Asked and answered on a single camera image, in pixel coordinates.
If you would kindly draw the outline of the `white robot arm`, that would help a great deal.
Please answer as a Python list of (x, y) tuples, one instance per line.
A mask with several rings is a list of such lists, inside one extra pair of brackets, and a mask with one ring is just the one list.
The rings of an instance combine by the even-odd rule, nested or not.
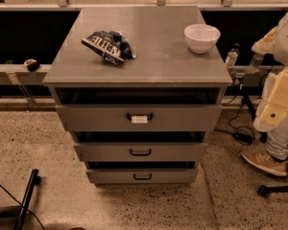
[(261, 55), (272, 55), (274, 61), (282, 65), (282, 70), (264, 88), (264, 97), (253, 123), (258, 131), (270, 131), (288, 114), (288, 12), (253, 44), (252, 50)]

